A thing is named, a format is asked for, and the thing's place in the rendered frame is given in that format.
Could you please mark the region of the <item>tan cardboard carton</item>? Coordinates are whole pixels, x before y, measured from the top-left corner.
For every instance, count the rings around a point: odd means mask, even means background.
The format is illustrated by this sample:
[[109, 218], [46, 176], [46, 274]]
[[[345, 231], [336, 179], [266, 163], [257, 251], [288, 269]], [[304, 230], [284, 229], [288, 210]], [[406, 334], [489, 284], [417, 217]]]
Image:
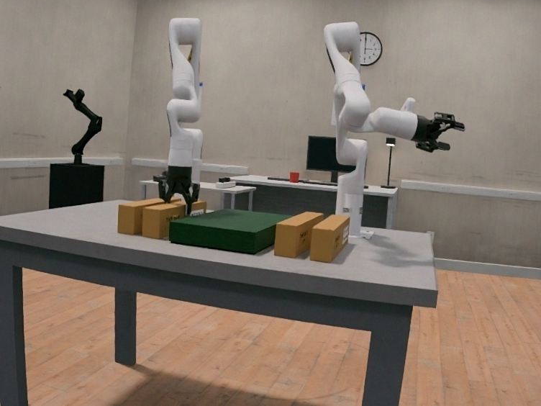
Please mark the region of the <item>tan cardboard carton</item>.
[[119, 204], [117, 232], [129, 235], [142, 233], [143, 208], [161, 204], [165, 202], [159, 198]]
[[310, 261], [331, 263], [348, 243], [350, 216], [331, 215], [312, 228]]
[[275, 256], [295, 258], [311, 247], [312, 228], [324, 219], [323, 213], [305, 212], [276, 223]]
[[[188, 217], [206, 213], [207, 201], [198, 200], [191, 205]], [[186, 218], [185, 201], [143, 208], [142, 236], [161, 239], [169, 236], [170, 221]]]

